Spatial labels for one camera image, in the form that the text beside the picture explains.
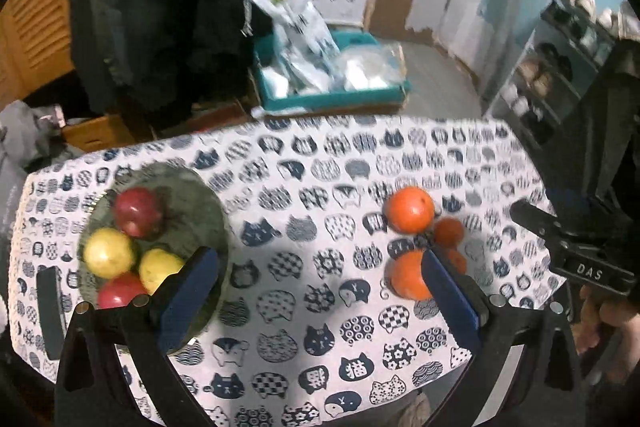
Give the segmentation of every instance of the tablecloth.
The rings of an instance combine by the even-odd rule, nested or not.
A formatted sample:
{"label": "tablecloth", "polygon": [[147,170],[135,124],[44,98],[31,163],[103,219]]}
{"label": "tablecloth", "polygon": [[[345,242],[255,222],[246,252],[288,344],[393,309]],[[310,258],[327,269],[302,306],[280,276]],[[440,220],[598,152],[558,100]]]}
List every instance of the tablecloth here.
{"label": "tablecloth", "polygon": [[[510,220],[519,198],[549,203],[501,121],[271,120],[105,150],[32,174],[17,214],[12,342],[50,380],[58,363],[44,352],[35,273],[60,268],[69,320],[81,301],[76,246],[92,202],[156,161],[194,169],[232,231],[218,309],[170,357],[218,427],[328,421],[388,403],[468,359],[433,299],[414,303],[387,288],[389,262],[429,242],[389,229],[382,203],[401,187],[425,188],[438,215],[462,221],[459,250],[486,293],[533,308],[561,283],[543,242]],[[121,351],[120,360],[142,413],[161,421],[130,356]]]}

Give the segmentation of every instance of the apple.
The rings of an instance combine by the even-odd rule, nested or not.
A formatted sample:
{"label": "apple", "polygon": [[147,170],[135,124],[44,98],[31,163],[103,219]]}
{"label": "apple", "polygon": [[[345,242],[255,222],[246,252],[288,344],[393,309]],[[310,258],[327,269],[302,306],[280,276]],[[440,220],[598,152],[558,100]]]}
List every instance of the apple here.
{"label": "apple", "polygon": [[162,248],[152,248],[142,256],[140,261],[140,280],[150,295],[160,287],[164,279],[178,273],[184,261],[177,255]]}
{"label": "apple", "polygon": [[131,272],[123,273],[107,281],[98,292],[98,307],[119,308],[126,306],[131,299],[141,293],[146,294],[145,287],[140,282],[140,278]]}
{"label": "apple", "polygon": [[82,258],[91,273],[114,279],[131,270],[136,262],[131,239],[115,229],[98,229],[87,240]]}
{"label": "apple", "polygon": [[133,187],[121,192],[113,205],[116,226],[138,239],[159,232],[162,214],[162,206],[155,192],[145,187]]}

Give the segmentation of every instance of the red apple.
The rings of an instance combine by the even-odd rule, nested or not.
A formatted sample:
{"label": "red apple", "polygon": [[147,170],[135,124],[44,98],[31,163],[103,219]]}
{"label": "red apple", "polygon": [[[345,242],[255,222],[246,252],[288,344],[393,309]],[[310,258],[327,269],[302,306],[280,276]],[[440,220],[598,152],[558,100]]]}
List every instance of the red apple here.
{"label": "red apple", "polygon": [[116,226],[130,237],[142,239],[159,232],[162,207],[155,192],[134,187],[118,194],[113,205]]}
{"label": "red apple", "polygon": [[107,281],[100,288],[98,292],[98,307],[106,309],[126,306],[133,297],[141,293],[146,293],[146,290],[139,277],[134,273],[126,272],[116,277],[116,279]]}

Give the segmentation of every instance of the teal box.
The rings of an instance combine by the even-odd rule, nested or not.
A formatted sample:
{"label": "teal box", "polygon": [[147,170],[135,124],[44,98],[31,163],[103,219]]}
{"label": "teal box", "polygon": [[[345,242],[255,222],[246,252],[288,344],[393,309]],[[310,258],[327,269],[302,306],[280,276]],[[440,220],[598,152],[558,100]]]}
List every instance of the teal box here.
{"label": "teal box", "polygon": [[[332,31],[331,35],[341,50],[348,46],[378,44],[378,41],[371,34],[359,31],[336,30]],[[260,94],[262,107],[268,112],[276,112],[293,107],[303,107],[309,112],[313,112],[340,107],[357,107],[359,105],[401,105],[404,103],[407,92],[411,88],[411,84],[406,80],[402,86],[385,87],[385,89],[363,89],[273,98],[258,66],[262,64],[266,67],[273,61],[273,35],[263,37],[254,44],[254,59],[254,79]]]}

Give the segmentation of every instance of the person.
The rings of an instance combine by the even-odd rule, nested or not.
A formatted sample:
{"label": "person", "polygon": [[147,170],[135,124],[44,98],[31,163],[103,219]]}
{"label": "person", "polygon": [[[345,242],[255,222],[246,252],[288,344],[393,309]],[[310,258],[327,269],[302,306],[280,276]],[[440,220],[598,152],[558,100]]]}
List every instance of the person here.
{"label": "person", "polygon": [[580,311],[580,323],[574,325],[574,341],[578,354],[600,343],[598,332],[601,323],[620,328],[622,342],[607,370],[607,378],[612,383],[624,383],[640,360],[640,315],[626,299],[600,301],[588,286],[580,290],[584,300]]}

